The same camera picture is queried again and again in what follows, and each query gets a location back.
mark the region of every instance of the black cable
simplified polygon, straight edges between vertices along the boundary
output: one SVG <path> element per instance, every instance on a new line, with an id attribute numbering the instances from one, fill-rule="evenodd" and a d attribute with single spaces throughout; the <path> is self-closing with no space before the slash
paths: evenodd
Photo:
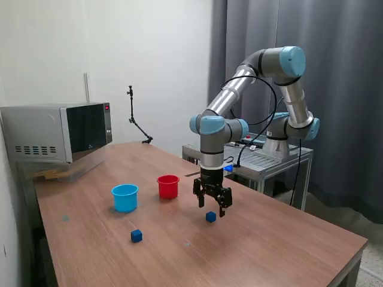
<path id="1" fill-rule="evenodd" d="M 295 181 L 294 181 L 294 187 L 293 187 L 293 193 L 291 194 L 290 198 L 290 205 L 293 203 L 293 198 L 294 198 L 294 192 L 295 188 L 297 186 L 297 180 L 298 180 L 298 173 L 299 173 L 299 167 L 300 167 L 300 155 L 302 154 L 302 140 L 299 140 L 299 158 L 298 158 L 298 168 L 297 168 L 297 174 L 295 176 Z"/>
<path id="2" fill-rule="evenodd" d="M 225 158 L 223 161 L 224 161 L 225 163 L 232 163 L 232 162 L 234 161 L 234 157 L 231 155 L 230 157 Z"/>
<path id="3" fill-rule="evenodd" d="M 276 108 L 277 108 L 277 109 L 278 109 L 278 107 L 279 107 L 279 104 L 282 102 L 282 100 L 283 100 L 283 97 L 280 98 L 280 100 L 279 100 L 278 103 L 276 104 Z M 233 116 L 234 118 L 238 118 L 238 117 L 235 116 L 235 114 L 233 113 L 232 109 L 230 109 L 230 112 L 232 113 L 232 116 Z M 247 124 L 247 125 L 248 125 L 248 126 L 256 126 L 257 124 L 261 124 L 261 123 L 267 121 L 268 119 L 270 119 L 270 117 L 271 117 L 272 114 L 273 114 L 273 113 L 269 114 L 266 118 L 264 118 L 263 120 L 259 121 L 258 123 Z"/>
<path id="4" fill-rule="evenodd" d="M 223 83 L 221 88 L 223 88 L 228 82 L 233 81 L 235 79 L 240 79 L 240 78 L 254 78 L 254 79 L 260 80 L 261 82 L 264 82 L 271 89 L 271 92 L 273 93 L 273 96 L 274 96 L 274 110 L 271 113 L 270 121 L 267 123 L 267 125 L 264 127 L 264 129 L 256 137 L 254 137 L 254 139 L 252 139 L 251 141 L 249 141 L 248 143 L 246 143 L 242 147 L 241 151 L 239 152 L 238 159 L 237 159 L 237 164 L 236 164 L 235 167 L 240 167 L 241 166 L 241 155 L 242 155 L 244 149 L 246 148 L 246 146 L 251 145 L 270 126 L 272 120 L 274 119 L 274 115 L 276 113 L 276 107 L 277 107 L 275 90 L 273 89 L 273 87 L 268 82 L 266 82 L 264 79 L 259 78 L 257 76 L 243 75 L 243 76 L 233 77 L 231 79 L 228 79 L 225 83 Z"/>
<path id="5" fill-rule="evenodd" d="M 133 116 L 133 90 L 132 90 L 132 86 L 129 86 L 129 91 L 126 92 L 128 95 L 130 95 L 130 119 L 129 119 L 129 122 L 131 124 L 134 124 L 146 137 L 147 139 L 142 141 L 143 144 L 150 144 L 150 142 L 153 140 L 153 138 L 148 135 L 146 132 L 144 132 L 143 129 L 140 128 L 140 126 L 138 125 L 138 123 L 136 123 L 136 120 L 134 119 L 134 116 Z"/>

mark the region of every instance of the microwave window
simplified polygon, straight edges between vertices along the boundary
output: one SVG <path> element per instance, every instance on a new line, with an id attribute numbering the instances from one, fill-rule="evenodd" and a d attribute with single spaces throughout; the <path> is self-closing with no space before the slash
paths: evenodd
<path id="1" fill-rule="evenodd" d="M 107 144 L 103 104 L 68 108 L 66 116 L 73 160 Z"/>

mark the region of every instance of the light blue joint cap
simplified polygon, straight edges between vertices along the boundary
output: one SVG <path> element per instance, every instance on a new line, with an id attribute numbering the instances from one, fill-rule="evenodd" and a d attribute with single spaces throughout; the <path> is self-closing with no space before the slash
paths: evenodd
<path id="1" fill-rule="evenodd" d="M 319 118 L 314 118 L 314 120 L 311 124 L 311 127 L 310 127 L 310 131 L 305 138 L 306 141 L 311 141 L 312 139 L 315 139 L 315 137 L 318 134 L 319 125 L 320 125 Z"/>
<path id="2" fill-rule="evenodd" d="M 297 46 L 283 47 L 279 54 L 279 62 L 288 77 L 300 77 L 305 72 L 305 53 Z"/>
<path id="3" fill-rule="evenodd" d="M 198 131 L 197 131 L 197 117 L 198 117 L 198 115 L 194 115 L 190 118 L 190 121 L 189 121 L 189 127 L 193 133 L 198 133 Z"/>
<path id="4" fill-rule="evenodd" d="M 242 126 L 242 136 L 241 139 L 245 138 L 249 134 L 249 125 L 246 123 L 245 120 L 239 118 L 239 122 L 241 123 Z"/>
<path id="5" fill-rule="evenodd" d="M 218 115 L 207 115 L 201 118 L 199 133 L 202 135 L 211 135 L 218 133 L 225 127 L 225 119 Z"/>

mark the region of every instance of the flexible arm mount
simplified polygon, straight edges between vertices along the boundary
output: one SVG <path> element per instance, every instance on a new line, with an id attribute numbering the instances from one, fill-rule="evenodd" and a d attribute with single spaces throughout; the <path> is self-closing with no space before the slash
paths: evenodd
<path id="1" fill-rule="evenodd" d="M 126 92 L 128 95 L 130 95 L 130 119 L 129 119 L 129 122 L 131 124 L 134 124 L 143 134 L 144 136 L 147 137 L 146 140 L 142 141 L 143 144 L 150 144 L 150 142 L 153 140 L 153 138 L 148 135 L 146 132 L 144 132 L 143 129 L 140 128 L 140 126 L 138 125 L 138 123 L 136 123 L 136 120 L 134 119 L 134 116 L 133 116 L 133 89 L 132 89 L 132 86 L 129 86 L 129 91 Z"/>

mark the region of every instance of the red cup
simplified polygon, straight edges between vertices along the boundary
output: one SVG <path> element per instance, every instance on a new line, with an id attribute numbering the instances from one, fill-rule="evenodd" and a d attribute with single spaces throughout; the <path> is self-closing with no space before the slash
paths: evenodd
<path id="1" fill-rule="evenodd" d="M 161 199 L 174 199 L 178 195 L 178 182 L 175 175 L 163 175 L 157 178 L 158 190 Z"/>

